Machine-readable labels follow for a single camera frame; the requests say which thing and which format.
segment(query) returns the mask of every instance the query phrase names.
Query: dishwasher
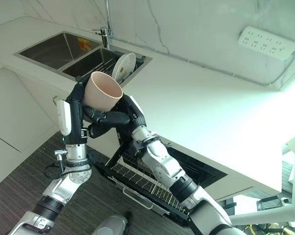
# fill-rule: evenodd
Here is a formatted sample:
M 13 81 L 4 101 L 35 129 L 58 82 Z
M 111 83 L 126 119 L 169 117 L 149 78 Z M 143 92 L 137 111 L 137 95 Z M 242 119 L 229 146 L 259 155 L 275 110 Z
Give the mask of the dishwasher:
M 188 212 L 179 201 L 152 174 L 142 162 L 144 149 L 131 149 L 131 138 L 123 136 L 117 129 L 120 147 L 108 162 L 93 162 L 102 176 L 116 183 L 124 195 L 147 210 L 152 210 L 182 227 L 188 227 Z M 186 174 L 203 188 L 223 178 L 227 174 L 165 144 L 168 153 L 174 157 Z

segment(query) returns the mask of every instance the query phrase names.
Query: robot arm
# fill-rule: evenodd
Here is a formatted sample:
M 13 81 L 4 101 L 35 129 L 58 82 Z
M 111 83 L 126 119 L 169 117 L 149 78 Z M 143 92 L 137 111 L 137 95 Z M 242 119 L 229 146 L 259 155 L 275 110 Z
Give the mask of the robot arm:
M 155 178 L 169 188 L 181 206 L 190 211 L 188 222 L 196 235 L 244 234 L 231 227 L 224 209 L 187 176 L 178 161 L 169 155 L 159 137 L 147 129 L 142 109 L 133 98 L 124 95 L 115 109 L 129 114 L 129 125 L 121 131 L 133 138 L 138 149 L 146 148 L 142 161 Z
M 57 150 L 55 154 L 60 166 L 62 155 L 66 154 L 66 168 L 61 172 L 61 177 L 53 180 L 46 188 L 36 207 L 25 213 L 10 235 L 45 234 L 52 229 L 62 208 L 91 176 L 86 151 L 87 134 L 96 138 L 111 127 L 118 127 L 125 136 L 134 139 L 139 148 L 147 149 L 142 161 L 159 182 L 170 189 L 180 204 L 190 211 L 188 221 L 196 235 L 244 234 L 231 227 L 226 212 L 186 175 L 159 138 L 147 129 L 143 112 L 132 97 L 124 95 L 111 112 L 82 107 L 86 82 L 86 78 L 80 79 L 66 101 L 57 104 L 66 150 Z M 88 129 L 83 127 L 84 118 L 92 122 Z

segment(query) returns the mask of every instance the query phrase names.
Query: white plate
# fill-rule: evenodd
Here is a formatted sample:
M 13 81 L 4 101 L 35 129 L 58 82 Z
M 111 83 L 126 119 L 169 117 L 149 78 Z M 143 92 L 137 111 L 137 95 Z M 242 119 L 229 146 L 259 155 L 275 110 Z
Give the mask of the white plate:
M 123 81 L 131 74 L 136 65 L 136 55 L 134 53 L 122 55 L 114 66 L 112 77 L 116 82 Z

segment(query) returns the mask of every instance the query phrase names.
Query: double sink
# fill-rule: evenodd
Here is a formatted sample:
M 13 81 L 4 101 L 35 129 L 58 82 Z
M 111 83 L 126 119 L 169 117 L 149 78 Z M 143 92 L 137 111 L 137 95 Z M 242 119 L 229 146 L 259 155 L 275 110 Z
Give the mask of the double sink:
M 118 59 L 128 53 L 131 51 L 115 46 L 110 46 L 109 49 L 103 48 L 101 42 L 61 32 L 17 52 L 15 55 L 75 80 L 77 76 L 88 76 L 93 71 L 101 71 L 111 76 Z M 151 58 L 144 55 L 137 53 L 135 55 L 134 72 L 119 81 L 122 87 L 151 61 Z

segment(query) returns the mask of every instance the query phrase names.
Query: white countertop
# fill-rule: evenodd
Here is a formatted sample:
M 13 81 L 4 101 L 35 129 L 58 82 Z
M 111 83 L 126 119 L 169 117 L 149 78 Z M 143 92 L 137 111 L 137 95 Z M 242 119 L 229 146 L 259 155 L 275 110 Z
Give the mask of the white countertop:
M 73 81 L 13 55 L 61 31 L 101 41 L 90 32 L 22 17 L 0 25 L 0 64 L 71 91 Z M 112 44 L 153 58 L 123 88 L 143 108 L 150 130 L 204 163 L 239 172 L 264 190 L 281 190 L 280 93 L 126 43 Z

